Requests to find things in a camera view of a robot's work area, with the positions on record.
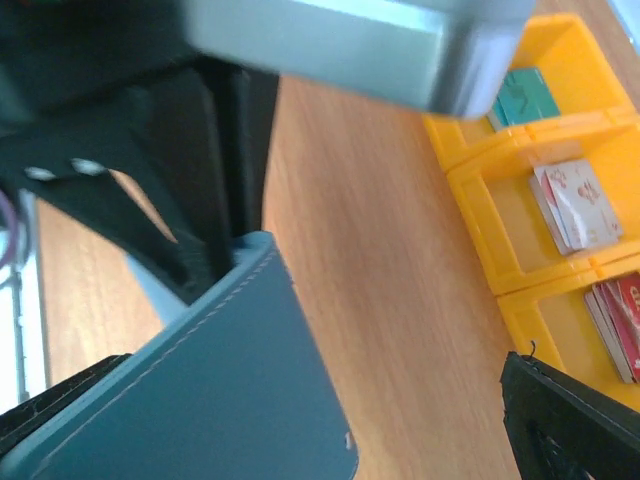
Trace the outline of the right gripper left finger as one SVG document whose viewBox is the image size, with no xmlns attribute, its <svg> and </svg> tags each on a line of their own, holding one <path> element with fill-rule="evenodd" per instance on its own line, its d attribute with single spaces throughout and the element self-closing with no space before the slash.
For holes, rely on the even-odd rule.
<svg viewBox="0 0 640 480">
<path fill-rule="evenodd" d="M 1 444 L 18 445 L 131 356 L 108 356 L 3 413 Z"/>
</svg>

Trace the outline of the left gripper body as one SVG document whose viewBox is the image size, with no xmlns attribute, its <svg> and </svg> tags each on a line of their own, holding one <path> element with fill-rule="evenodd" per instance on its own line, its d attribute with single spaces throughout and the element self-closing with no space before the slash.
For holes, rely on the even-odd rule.
<svg viewBox="0 0 640 480">
<path fill-rule="evenodd" d="M 221 130 L 231 229 L 263 226 L 279 76 L 207 57 L 186 42 L 182 1 L 4 1 L 1 127 L 109 92 L 195 69 L 211 89 Z"/>
</svg>

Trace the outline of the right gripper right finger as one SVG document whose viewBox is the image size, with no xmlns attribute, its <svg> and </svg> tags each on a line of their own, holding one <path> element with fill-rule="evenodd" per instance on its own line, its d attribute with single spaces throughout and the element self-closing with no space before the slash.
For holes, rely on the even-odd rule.
<svg viewBox="0 0 640 480">
<path fill-rule="evenodd" d="M 639 413 L 531 355 L 501 374 L 504 426 L 523 479 L 637 479 Z"/>
</svg>

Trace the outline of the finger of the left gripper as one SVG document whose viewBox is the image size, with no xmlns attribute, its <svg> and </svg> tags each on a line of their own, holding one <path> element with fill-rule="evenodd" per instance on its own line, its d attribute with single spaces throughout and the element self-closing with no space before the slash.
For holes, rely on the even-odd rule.
<svg viewBox="0 0 640 480">
<path fill-rule="evenodd" d="M 186 303 L 231 269 L 216 114 L 191 69 L 4 135 L 1 178 L 129 253 Z"/>
</svg>

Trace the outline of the teal card holder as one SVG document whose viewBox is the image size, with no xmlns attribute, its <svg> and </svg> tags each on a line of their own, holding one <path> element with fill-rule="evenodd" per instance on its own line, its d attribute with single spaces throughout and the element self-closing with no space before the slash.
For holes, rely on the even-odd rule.
<svg viewBox="0 0 640 480">
<path fill-rule="evenodd" d="M 9 451 L 5 479 L 351 479 L 359 455 L 273 236 Z"/>
</svg>

